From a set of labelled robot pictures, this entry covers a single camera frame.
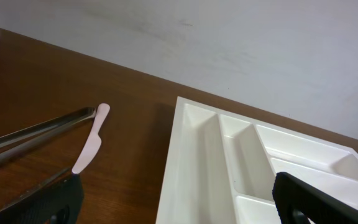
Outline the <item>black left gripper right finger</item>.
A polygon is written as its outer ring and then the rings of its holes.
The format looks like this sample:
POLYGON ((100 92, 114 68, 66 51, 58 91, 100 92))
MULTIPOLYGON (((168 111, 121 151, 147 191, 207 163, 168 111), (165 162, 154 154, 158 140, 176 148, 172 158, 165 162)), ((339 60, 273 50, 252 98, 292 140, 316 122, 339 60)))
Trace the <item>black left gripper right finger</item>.
POLYGON ((287 172, 276 174, 272 195, 282 224, 358 224, 358 210, 287 172))

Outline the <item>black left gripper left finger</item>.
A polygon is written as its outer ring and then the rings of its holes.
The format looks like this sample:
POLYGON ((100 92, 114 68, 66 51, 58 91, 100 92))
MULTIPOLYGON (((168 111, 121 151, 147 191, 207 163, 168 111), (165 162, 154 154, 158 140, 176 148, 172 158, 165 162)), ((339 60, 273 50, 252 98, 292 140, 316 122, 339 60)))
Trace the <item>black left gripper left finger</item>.
POLYGON ((71 175, 1 209, 0 223, 75 224, 83 199, 80 176, 71 175))

